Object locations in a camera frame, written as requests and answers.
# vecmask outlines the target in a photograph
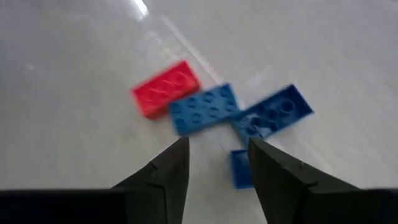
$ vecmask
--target lego stud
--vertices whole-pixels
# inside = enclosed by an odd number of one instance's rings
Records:
[[[227,86],[223,86],[223,87],[220,89],[220,95],[221,95],[222,97],[226,97],[226,96],[229,95],[229,89],[228,89]]]
[[[181,106],[178,104],[171,104],[170,109],[173,114],[179,114],[182,112]]]
[[[145,101],[148,101],[148,102],[156,102],[159,100],[157,97],[157,92],[154,89],[149,89],[149,90],[143,92],[142,96],[144,97]]]
[[[214,100],[214,95],[212,93],[205,93],[203,95],[203,100],[207,103],[210,103]]]
[[[172,83],[167,80],[161,80],[157,85],[157,90],[163,93],[169,92],[173,88]]]
[[[149,98],[149,92],[144,91],[144,90],[130,90],[133,95],[136,95],[136,97],[141,100],[143,103],[149,103],[152,100]]]
[[[266,122],[259,117],[255,117],[250,120],[250,125],[254,128],[263,128],[266,126]]]
[[[286,117],[290,115],[295,108],[294,103],[291,100],[284,100],[280,105],[280,116],[281,117]]]
[[[232,112],[232,111],[235,110],[235,107],[236,107],[236,106],[235,106],[235,103],[232,102],[232,101],[229,101],[229,102],[226,103],[225,109],[226,109],[227,111],[229,111],[229,112]]]
[[[268,122],[267,127],[272,131],[276,132],[278,130],[278,125],[275,122]]]
[[[195,108],[197,107],[197,100],[195,98],[189,98],[187,101],[187,105],[190,108]]]
[[[166,100],[169,97],[169,95],[165,92],[160,91],[158,92],[157,97],[159,97],[160,100]]]
[[[198,113],[194,113],[191,117],[191,120],[196,124],[201,123],[201,115]]]
[[[265,113],[266,108],[264,106],[262,106],[262,105],[259,105],[259,106],[257,106],[256,111],[257,111],[256,113],[259,116],[262,116]]]
[[[268,121],[275,121],[278,118],[278,112],[274,109],[266,110],[266,118]]]
[[[209,115],[211,118],[216,118],[216,117],[218,117],[219,113],[220,113],[220,111],[218,111],[218,109],[215,108],[215,107],[210,108],[209,111],[208,111],[208,115]]]
[[[182,72],[174,72],[172,74],[174,90],[181,90],[187,82],[187,75]]]

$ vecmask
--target white surface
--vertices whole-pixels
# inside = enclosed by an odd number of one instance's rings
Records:
[[[141,168],[177,137],[128,88],[179,58],[246,105],[296,84],[315,114],[271,144],[358,187],[398,185],[396,1],[144,2],[0,0],[0,188],[110,187]],[[264,223],[231,184],[233,131],[190,139],[184,222]]]

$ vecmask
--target plastic brick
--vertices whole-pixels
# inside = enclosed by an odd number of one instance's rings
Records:
[[[245,146],[250,137],[266,139],[313,113],[294,85],[289,85],[246,111],[231,122]]]
[[[169,104],[170,117],[181,136],[224,121],[238,111],[229,84]]]
[[[236,189],[253,187],[248,151],[245,149],[231,151],[231,171]]]
[[[167,105],[200,89],[200,83],[186,61],[160,72],[131,88],[141,114],[156,119],[167,112]]]

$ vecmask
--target blue lego brick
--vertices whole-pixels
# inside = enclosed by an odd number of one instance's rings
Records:
[[[169,104],[169,114],[180,136],[226,120],[239,112],[229,84]]]
[[[289,85],[234,116],[231,125],[247,146],[250,137],[266,139],[311,113],[296,87]]]
[[[231,171],[236,189],[253,187],[248,151],[246,149],[231,151]]]

